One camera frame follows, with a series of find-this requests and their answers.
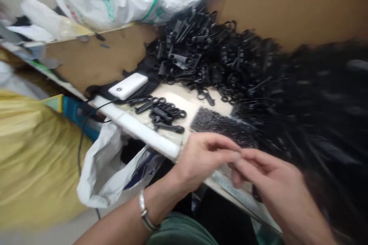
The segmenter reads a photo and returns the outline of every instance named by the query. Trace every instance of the black cable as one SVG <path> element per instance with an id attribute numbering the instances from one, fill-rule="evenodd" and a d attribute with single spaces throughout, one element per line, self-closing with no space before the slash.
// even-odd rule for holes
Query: black cable
<path id="1" fill-rule="evenodd" d="M 84 123 L 83 123 L 83 126 L 82 126 L 82 134 L 80 135 L 80 141 L 79 141 L 79 147 L 78 147 L 78 173 L 79 173 L 79 177 L 81 177 L 81 174 L 82 174 L 82 167 L 81 167 L 81 150 L 82 150 L 82 142 L 83 142 L 83 134 L 84 134 L 84 128 L 86 126 L 86 123 L 88 121 L 88 119 L 100 108 L 110 104 L 110 103 L 113 103 L 115 101 L 119 100 L 119 98 L 115 98 L 113 99 L 112 101 L 108 102 L 108 103 L 105 103 L 103 105 L 101 105 L 100 107 L 96 108 L 95 110 L 93 110 L 91 113 L 89 113 L 87 115 L 87 117 L 85 118 L 84 120 Z M 101 219 L 101 215 L 100 215 L 100 211 L 98 208 L 96 208 L 96 213 L 97 213 L 97 216 L 99 218 L 99 220 Z"/>

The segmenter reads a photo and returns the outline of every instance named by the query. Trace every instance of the cardboard panel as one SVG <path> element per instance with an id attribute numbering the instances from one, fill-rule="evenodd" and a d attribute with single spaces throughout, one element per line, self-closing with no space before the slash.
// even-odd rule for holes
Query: cardboard panel
<path id="1" fill-rule="evenodd" d="M 90 85 L 122 80 L 123 69 L 134 70 L 144 57 L 143 43 L 157 37 L 155 29 L 146 24 L 101 35 L 105 41 L 92 35 L 89 42 L 73 39 L 47 45 L 46 57 L 62 63 L 56 71 L 81 93 Z"/>
<path id="2" fill-rule="evenodd" d="M 226 0 L 205 0 L 209 12 L 217 11 L 217 21 L 220 21 L 223 7 Z"/>
<path id="3" fill-rule="evenodd" d="M 236 20 L 238 31 L 255 28 L 286 51 L 302 43 L 353 37 L 368 40 L 368 0 L 226 0 L 221 22 Z"/>

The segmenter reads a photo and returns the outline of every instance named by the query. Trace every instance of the green shirt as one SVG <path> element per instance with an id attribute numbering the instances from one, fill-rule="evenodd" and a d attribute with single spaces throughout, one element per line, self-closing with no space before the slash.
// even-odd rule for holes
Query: green shirt
<path id="1" fill-rule="evenodd" d="M 211 234 L 197 221 L 178 212 L 172 212 L 146 245 L 218 245 Z"/>

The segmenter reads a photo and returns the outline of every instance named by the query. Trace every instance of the silver bracelet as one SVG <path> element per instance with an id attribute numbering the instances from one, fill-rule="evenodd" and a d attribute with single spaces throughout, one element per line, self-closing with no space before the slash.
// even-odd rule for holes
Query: silver bracelet
<path id="1" fill-rule="evenodd" d="M 148 230 L 150 230 L 151 232 L 155 232 L 160 229 L 160 225 L 156 227 L 155 225 L 152 224 L 152 222 L 148 218 L 148 210 L 146 209 L 146 206 L 145 206 L 145 199 L 143 197 L 143 191 L 144 189 L 141 191 L 141 194 L 139 195 L 139 207 L 141 208 L 141 211 L 142 211 L 142 214 L 141 214 L 142 221 Z"/>

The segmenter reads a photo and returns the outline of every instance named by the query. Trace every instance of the yellow woven sack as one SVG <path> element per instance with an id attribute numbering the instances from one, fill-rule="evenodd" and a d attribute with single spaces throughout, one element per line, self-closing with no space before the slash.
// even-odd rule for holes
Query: yellow woven sack
<path id="1" fill-rule="evenodd" d="M 81 130 L 42 102 L 0 90 L 0 229 L 41 229 L 87 207 L 77 196 Z M 92 142 L 83 139 L 81 160 Z"/>

